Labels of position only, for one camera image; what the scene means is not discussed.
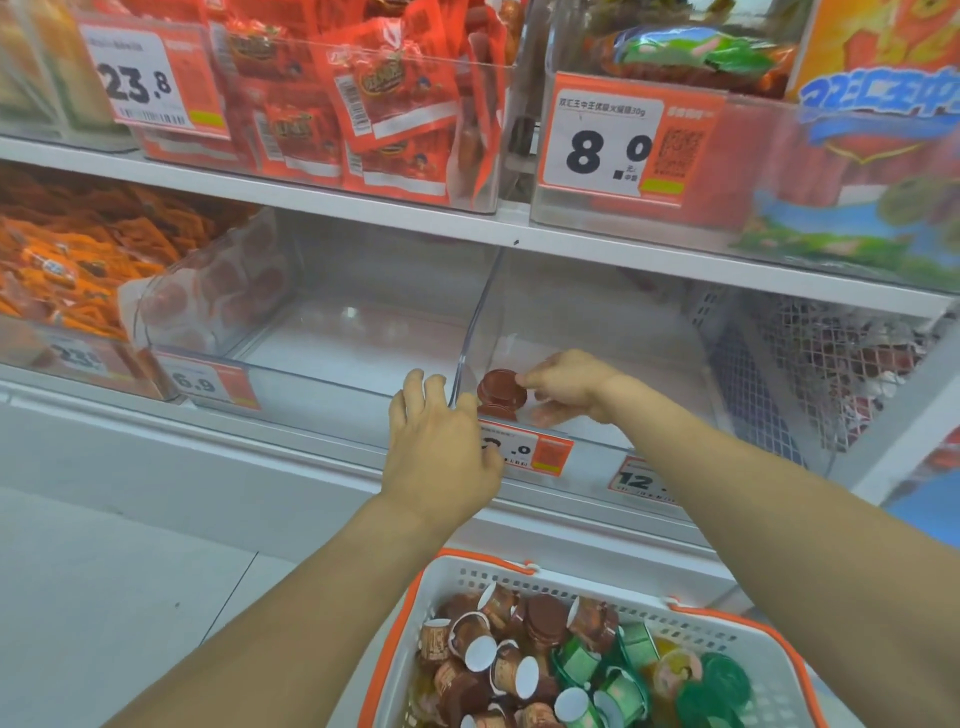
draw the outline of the price label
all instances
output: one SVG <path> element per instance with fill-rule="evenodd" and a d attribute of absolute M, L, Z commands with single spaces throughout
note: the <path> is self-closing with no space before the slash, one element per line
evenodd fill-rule
<path fill-rule="evenodd" d="M 103 357 L 88 342 L 52 331 L 43 331 L 42 335 L 64 367 L 92 375 L 110 376 L 110 369 Z"/>
<path fill-rule="evenodd" d="M 660 477 L 650 470 L 647 461 L 642 457 L 627 455 L 620 470 L 613 476 L 607 490 L 625 493 L 628 496 L 639 496 L 664 503 L 676 503 L 667 494 L 666 487 Z"/>
<path fill-rule="evenodd" d="M 229 138 L 200 28 L 145 31 L 117 18 L 80 32 L 121 124 Z"/>
<path fill-rule="evenodd" d="M 573 450 L 572 440 L 486 420 L 480 421 L 480 432 L 483 447 L 499 449 L 508 465 L 554 477 L 563 473 Z"/>
<path fill-rule="evenodd" d="M 558 74 L 540 183 L 679 205 L 722 94 Z"/>
<path fill-rule="evenodd" d="M 206 397 L 249 409 L 260 408 L 247 373 L 240 367 L 168 353 L 157 354 L 156 360 L 177 385 L 180 393 L 187 397 Z"/>

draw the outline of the hand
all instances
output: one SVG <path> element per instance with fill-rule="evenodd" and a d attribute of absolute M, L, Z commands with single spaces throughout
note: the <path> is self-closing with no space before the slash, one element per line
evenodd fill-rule
<path fill-rule="evenodd" d="M 603 393 L 612 381 L 625 376 L 595 356 L 571 349 L 517 375 L 516 383 L 536 390 L 537 401 L 545 402 L 533 411 L 539 427 L 555 427 L 580 415 L 608 425 L 612 415 Z"/>
<path fill-rule="evenodd" d="M 424 382 L 415 369 L 390 402 L 390 451 L 381 491 L 443 541 L 493 500 L 503 474 L 500 453 L 480 447 L 477 398 L 462 394 L 450 409 L 445 383 L 440 375 Z"/>

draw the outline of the qr code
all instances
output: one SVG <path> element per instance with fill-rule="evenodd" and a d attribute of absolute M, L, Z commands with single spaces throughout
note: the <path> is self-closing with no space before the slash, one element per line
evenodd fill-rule
<path fill-rule="evenodd" d="M 665 177 L 686 177 L 700 151 L 705 132 L 693 132 L 688 129 L 671 129 L 663 136 L 663 144 L 657 161 L 654 162 L 654 174 Z"/>

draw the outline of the wire mesh basket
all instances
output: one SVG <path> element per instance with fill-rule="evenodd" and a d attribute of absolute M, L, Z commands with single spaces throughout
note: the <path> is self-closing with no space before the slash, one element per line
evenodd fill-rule
<path fill-rule="evenodd" d="M 420 626 L 448 598 L 498 582 L 522 595 L 550 594 L 571 603 L 577 596 L 606 601 L 621 623 L 646 623 L 654 637 L 703 653 L 719 652 L 747 673 L 753 696 L 741 713 L 748 728 L 827 728 L 803 659 L 779 633 L 761 624 L 709 610 L 670 604 L 535 566 L 466 551 L 445 550 L 407 592 L 373 672 L 359 728 L 395 728 L 407 709 L 407 686 L 416 668 Z"/>

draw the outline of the red snack bag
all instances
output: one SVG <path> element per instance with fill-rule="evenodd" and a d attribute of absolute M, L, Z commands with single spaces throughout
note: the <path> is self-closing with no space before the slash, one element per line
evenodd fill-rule
<path fill-rule="evenodd" d="M 308 38 L 317 32 L 312 0 L 228 0 L 227 45 L 241 76 L 313 80 Z"/>
<path fill-rule="evenodd" d="M 400 15 L 403 14 L 403 9 L 406 8 L 407 4 L 405 0 L 401 0 L 399 3 L 391 3 L 391 5 L 399 6 L 396 14 Z M 329 33 L 362 23 L 364 20 L 364 0 L 317 0 L 316 13 L 317 30 L 320 33 Z"/>
<path fill-rule="evenodd" d="M 344 170 L 344 187 L 411 202 L 445 205 L 448 200 L 446 167 L 452 146 L 450 128 L 360 154 L 345 144 L 348 167 Z"/>
<path fill-rule="evenodd" d="M 459 92 L 437 0 L 321 38 L 317 62 L 350 149 L 366 152 L 456 123 Z"/>
<path fill-rule="evenodd" d="M 505 66 L 508 32 L 493 8 L 484 6 L 484 9 L 487 14 L 486 28 L 471 33 L 467 47 L 477 123 L 484 148 L 474 194 L 479 193 L 487 183 L 496 165 L 507 105 Z"/>
<path fill-rule="evenodd" d="M 340 126 L 325 90 L 308 84 L 250 84 L 261 171 L 272 177 L 339 185 Z"/>

